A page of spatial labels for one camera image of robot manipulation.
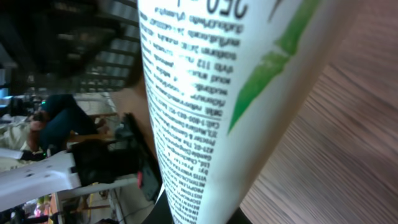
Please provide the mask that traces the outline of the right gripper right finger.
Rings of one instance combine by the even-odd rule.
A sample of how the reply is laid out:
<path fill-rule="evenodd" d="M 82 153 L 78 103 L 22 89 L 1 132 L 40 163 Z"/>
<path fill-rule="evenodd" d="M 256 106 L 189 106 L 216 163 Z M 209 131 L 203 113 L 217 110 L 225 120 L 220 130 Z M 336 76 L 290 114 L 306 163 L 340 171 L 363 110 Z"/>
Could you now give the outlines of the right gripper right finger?
<path fill-rule="evenodd" d="M 233 213 L 227 224 L 252 224 L 240 207 Z"/>

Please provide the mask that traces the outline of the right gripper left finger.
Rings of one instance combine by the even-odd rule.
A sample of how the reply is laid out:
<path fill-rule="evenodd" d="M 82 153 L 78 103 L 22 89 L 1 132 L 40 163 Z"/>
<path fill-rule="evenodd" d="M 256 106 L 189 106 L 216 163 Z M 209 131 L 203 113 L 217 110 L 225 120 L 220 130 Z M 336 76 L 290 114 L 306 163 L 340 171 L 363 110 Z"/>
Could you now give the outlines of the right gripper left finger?
<path fill-rule="evenodd" d="M 165 192 L 159 197 L 152 211 L 142 224 L 174 224 Z"/>

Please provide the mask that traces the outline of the white tube with gold cap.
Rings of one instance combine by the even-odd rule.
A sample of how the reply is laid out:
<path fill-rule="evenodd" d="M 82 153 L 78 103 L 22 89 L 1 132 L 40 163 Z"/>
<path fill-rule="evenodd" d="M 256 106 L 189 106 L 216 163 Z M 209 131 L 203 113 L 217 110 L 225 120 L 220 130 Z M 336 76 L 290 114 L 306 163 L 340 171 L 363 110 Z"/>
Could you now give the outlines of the white tube with gold cap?
<path fill-rule="evenodd" d="M 150 122 L 173 223 L 226 223 L 357 1 L 139 1 Z"/>

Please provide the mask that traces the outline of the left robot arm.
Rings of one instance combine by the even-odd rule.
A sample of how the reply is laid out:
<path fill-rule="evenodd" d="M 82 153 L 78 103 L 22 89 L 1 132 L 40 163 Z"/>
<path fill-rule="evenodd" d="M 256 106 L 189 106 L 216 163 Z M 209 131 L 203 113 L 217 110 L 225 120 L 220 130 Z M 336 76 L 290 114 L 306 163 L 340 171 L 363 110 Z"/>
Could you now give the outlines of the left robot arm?
<path fill-rule="evenodd" d="M 111 184 L 139 170 L 135 149 L 108 149 L 109 142 L 87 140 L 41 161 L 1 172 L 1 211 L 44 195 L 99 182 Z"/>

